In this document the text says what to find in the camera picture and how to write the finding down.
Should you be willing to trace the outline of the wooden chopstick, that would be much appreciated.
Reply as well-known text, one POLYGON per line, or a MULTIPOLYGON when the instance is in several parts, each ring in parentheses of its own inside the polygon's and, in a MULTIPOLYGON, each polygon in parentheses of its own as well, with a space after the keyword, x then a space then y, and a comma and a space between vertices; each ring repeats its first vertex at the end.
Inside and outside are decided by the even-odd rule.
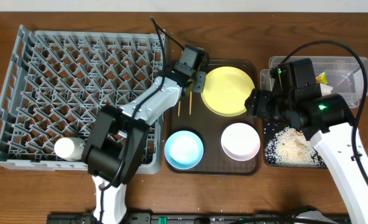
POLYGON ((189 115, 192 114, 192 92, 189 94, 189 115))
POLYGON ((178 107, 177 107, 177 115, 178 117, 180 117, 181 114, 181 100, 178 102, 178 107))

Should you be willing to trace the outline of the pink rice bowl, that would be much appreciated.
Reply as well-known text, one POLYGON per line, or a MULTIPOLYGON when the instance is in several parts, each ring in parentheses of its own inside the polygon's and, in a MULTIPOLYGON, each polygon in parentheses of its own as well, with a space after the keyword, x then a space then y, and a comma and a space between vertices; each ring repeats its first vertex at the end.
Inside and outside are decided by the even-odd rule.
POLYGON ((260 150, 260 137, 257 131, 245 123, 234 123, 222 132, 220 143, 227 156, 235 161, 249 161, 260 150))

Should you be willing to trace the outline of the white paper napkin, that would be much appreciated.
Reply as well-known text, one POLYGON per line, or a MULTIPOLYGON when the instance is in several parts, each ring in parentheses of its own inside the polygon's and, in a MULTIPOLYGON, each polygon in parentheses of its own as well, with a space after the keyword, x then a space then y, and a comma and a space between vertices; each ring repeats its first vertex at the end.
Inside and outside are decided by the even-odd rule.
POLYGON ((321 94, 323 96, 330 95, 332 93, 332 90, 333 90, 332 86, 329 86, 329 85, 326 85, 326 84, 323 84, 323 83, 320 83, 319 85, 320 85, 320 89, 321 89, 321 94))

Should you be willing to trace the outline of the yellow green wrapper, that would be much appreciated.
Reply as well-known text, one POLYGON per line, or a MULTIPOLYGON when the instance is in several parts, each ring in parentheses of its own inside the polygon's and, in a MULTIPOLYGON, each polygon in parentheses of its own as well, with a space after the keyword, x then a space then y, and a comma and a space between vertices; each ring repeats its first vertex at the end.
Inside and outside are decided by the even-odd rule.
POLYGON ((320 84, 324 84, 327 85, 328 84, 328 79, 327 79, 327 75, 326 75, 326 71, 320 73, 319 75, 316 76, 316 81, 320 84))

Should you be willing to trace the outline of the light blue cup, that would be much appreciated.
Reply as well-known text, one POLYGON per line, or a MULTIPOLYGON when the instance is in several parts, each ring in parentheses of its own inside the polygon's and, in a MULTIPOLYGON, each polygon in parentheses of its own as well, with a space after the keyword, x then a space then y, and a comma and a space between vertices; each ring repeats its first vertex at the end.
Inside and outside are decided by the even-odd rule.
POLYGON ((54 145, 56 155, 66 161, 81 161, 86 142, 81 138, 60 138, 54 145))

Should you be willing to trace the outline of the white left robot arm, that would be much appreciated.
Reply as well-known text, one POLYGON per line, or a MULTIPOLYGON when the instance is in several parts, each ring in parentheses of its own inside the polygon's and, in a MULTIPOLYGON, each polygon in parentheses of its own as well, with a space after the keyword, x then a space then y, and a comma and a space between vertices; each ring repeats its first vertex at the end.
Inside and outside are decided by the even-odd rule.
POLYGON ((139 97, 120 107, 106 105, 98 112, 82 152, 96 187, 93 223, 120 223, 126 215, 126 185, 141 165, 154 122, 182 96, 202 91, 206 64, 193 67, 176 61, 158 72, 139 97))

